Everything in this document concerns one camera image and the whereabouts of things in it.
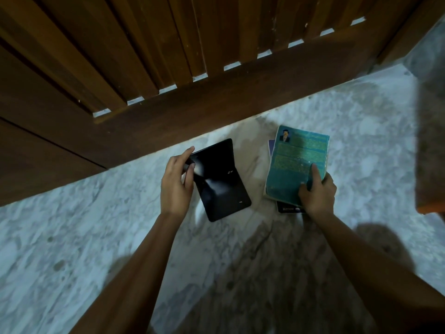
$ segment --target floor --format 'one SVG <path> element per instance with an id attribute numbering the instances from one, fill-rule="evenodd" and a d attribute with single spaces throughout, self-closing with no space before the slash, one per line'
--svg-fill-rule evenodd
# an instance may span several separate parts
<path id="1" fill-rule="evenodd" d="M 152 227 L 167 159 L 226 138 L 252 206 L 210 223 L 194 193 L 150 330 L 374 331 L 317 227 L 262 197 L 267 140 L 283 123 L 329 134 L 336 214 L 445 293 L 445 224 L 415 211 L 443 164 L 426 127 L 445 126 L 444 104 L 397 65 L 0 208 L 0 332 L 69 332 Z"/>

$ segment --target white marble floor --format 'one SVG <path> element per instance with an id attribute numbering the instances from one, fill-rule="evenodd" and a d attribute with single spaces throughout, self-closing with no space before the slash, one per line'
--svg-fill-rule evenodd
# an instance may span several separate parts
<path id="1" fill-rule="evenodd" d="M 444 103 L 398 65 L 2 207 L 0 332 L 67 333 L 153 225 L 167 159 L 228 137 L 252 206 L 210 223 L 194 195 L 152 330 L 372 331 L 320 231 L 301 216 L 279 215 L 262 197 L 267 140 L 284 123 L 329 134 L 337 215 L 445 293 L 445 224 L 415 211 L 416 174 L 426 166 L 419 162 L 416 171 L 417 134 L 445 123 L 443 111 Z M 439 148 L 424 151 L 432 152 L 430 167 L 444 159 Z"/>

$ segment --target wooden furniture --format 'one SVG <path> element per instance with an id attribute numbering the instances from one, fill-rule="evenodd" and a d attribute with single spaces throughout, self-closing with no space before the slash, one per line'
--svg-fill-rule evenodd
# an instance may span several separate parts
<path id="1" fill-rule="evenodd" d="M 366 73 L 424 2 L 0 0 L 1 127 L 39 140 L 0 144 L 35 158 L 31 186 L 1 159 L 0 204 Z"/>

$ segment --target book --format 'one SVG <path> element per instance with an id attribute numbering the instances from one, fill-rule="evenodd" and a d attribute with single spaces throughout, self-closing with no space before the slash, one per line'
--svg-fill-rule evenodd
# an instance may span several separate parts
<path id="1" fill-rule="evenodd" d="M 328 135 L 280 125 L 275 136 L 264 195 L 301 207 L 298 189 L 302 183 L 311 189 L 312 163 L 324 178 L 328 146 Z"/>
<path id="2" fill-rule="evenodd" d="M 269 140 L 269 155 L 272 157 L 272 151 L 274 151 L 275 140 Z M 303 208 L 288 204 L 286 202 L 276 202 L 277 210 L 279 213 L 306 213 Z"/>

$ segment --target stack of books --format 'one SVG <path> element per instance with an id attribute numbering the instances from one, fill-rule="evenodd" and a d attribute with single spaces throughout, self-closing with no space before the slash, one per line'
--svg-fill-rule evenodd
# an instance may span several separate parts
<path id="1" fill-rule="evenodd" d="M 311 164 L 324 178 L 329 136 L 280 125 L 269 140 L 270 168 L 264 196 L 276 200 L 279 213 L 305 213 L 298 197 L 301 183 L 311 189 Z"/>

